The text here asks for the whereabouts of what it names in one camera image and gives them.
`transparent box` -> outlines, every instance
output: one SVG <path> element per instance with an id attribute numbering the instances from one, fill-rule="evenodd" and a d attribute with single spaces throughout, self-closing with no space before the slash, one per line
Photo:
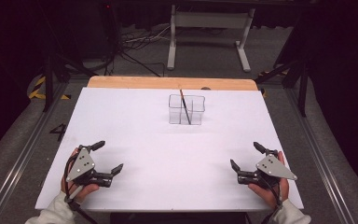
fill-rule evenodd
<path id="1" fill-rule="evenodd" d="M 186 109 L 181 95 L 170 95 L 170 124 L 201 125 L 205 111 L 205 97 L 184 95 L 184 99 Z"/>

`hand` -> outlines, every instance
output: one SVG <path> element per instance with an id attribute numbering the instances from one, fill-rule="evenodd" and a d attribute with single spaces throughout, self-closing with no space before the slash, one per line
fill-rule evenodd
<path id="1" fill-rule="evenodd" d="M 278 153 L 278 160 L 284 165 L 283 153 L 281 151 Z M 282 202 L 284 202 L 289 197 L 289 182 L 286 178 L 281 178 L 279 184 L 281 186 Z M 251 189 L 258 196 L 260 196 L 260 198 L 262 198 L 268 204 L 269 207 L 275 209 L 275 207 L 277 206 L 277 202 L 271 190 L 262 189 L 256 184 L 249 184 L 248 188 Z M 274 190 L 277 195 L 279 195 L 280 192 L 278 191 L 278 187 L 275 187 Z"/>
<path id="2" fill-rule="evenodd" d="M 72 156 L 74 156 L 75 154 L 77 153 L 77 148 L 75 149 L 75 151 L 72 152 Z M 65 185 L 66 185 L 66 181 L 64 179 L 64 177 L 62 177 L 62 181 L 61 181 L 61 191 L 62 192 L 65 192 Z M 72 194 L 75 189 L 77 189 L 77 186 L 74 184 L 74 182 L 70 181 L 68 183 L 68 186 L 69 186 L 69 193 Z M 96 184 L 90 184 L 90 185 L 87 185 L 85 186 L 80 192 L 78 192 L 78 194 L 75 196 L 74 200 L 75 202 L 77 203 L 83 203 L 84 200 L 86 199 L 86 196 L 89 195 L 90 193 L 98 190 L 100 187 Z"/>

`white table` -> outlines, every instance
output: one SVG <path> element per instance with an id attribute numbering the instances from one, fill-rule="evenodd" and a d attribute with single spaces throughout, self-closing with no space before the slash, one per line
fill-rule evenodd
<path id="1" fill-rule="evenodd" d="M 64 165 L 75 147 L 106 141 L 90 155 L 98 172 L 124 163 L 110 188 L 100 188 L 82 204 L 102 212 L 243 212 L 265 203 L 237 183 L 233 159 L 254 171 L 262 155 L 253 147 L 282 150 L 259 91 L 184 90 L 205 96 L 202 125 L 168 122 L 173 89 L 85 88 L 51 165 L 36 209 L 57 195 Z M 289 198 L 303 208 L 296 183 Z"/>

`yellow tape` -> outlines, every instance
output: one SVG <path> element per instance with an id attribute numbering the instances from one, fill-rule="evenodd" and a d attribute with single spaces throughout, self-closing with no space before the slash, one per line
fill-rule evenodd
<path id="1" fill-rule="evenodd" d="M 34 89 L 32 90 L 31 94 L 29 95 L 29 98 L 37 98 L 37 99 L 46 99 L 46 95 L 45 94 L 39 94 L 39 89 L 42 86 L 42 84 L 46 81 L 46 77 L 44 75 L 42 75 L 41 78 L 39 78 L 36 82 L 36 84 L 34 85 Z M 61 97 L 62 100 L 70 100 L 71 99 L 71 95 L 63 95 Z"/>

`gray carpet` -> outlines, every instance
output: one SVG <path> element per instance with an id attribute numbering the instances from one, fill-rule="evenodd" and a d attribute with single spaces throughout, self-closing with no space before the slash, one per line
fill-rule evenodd
<path id="1" fill-rule="evenodd" d="M 226 77 L 255 78 L 261 71 L 271 70 L 285 39 L 291 29 L 252 29 L 245 45 L 245 51 L 252 68 L 251 73 L 241 69 L 234 41 L 241 32 L 225 30 L 219 35 L 200 30 L 184 30 L 177 36 L 176 64 L 173 71 L 165 70 L 165 77 Z M 127 53 L 142 63 L 166 63 L 169 41 L 148 45 Z M 85 62 L 92 66 L 92 61 Z M 149 64 L 151 69 L 162 75 L 161 64 Z M 136 63 L 129 63 L 117 56 L 114 62 L 113 76 L 153 76 Z M 275 77 L 260 85 L 267 91 L 266 105 L 285 150 L 292 171 L 298 175 L 297 186 L 303 200 L 303 212 L 312 217 L 312 223 L 341 223 L 339 213 L 326 188 L 322 175 L 311 155 L 311 146 L 295 108 L 291 106 L 288 90 L 284 90 Z M 49 166 L 57 152 L 60 142 L 56 133 L 49 133 L 60 124 L 68 124 L 81 88 L 87 85 L 84 75 L 75 75 L 66 86 L 65 94 L 71 94 L 70 100 L 59 100 L 51 116 L 41 130 L 40 137 L 34 143 L 35 148 L 20 180 L 9 192 L 2 204 L 0 223 L 24 223 L 29 217 L 37 216 L 34 209 L 41 185 L 48 173 Z M 331 134 L 323 114 L 315 100 L 312 84 L 309 84 L 305 120 L 310 125 L 324 159 L 334 174 L 353 218 L 358 223 L 358 178 L 348 165 L 345 156 Z M 30 105 L 18 117 L 0 142 L 0 188 L 5 184 L 6 176 L 26 146 L 29 137 L 42 116 L 44 100 L 33 99 Z M 260 223 L 269 212 L 250 213 L 254 223 Z M 98 223 L 109 223 L 109 214 L 90 213 Z M 82 217 L 76 223 L 88 223 Z"/>

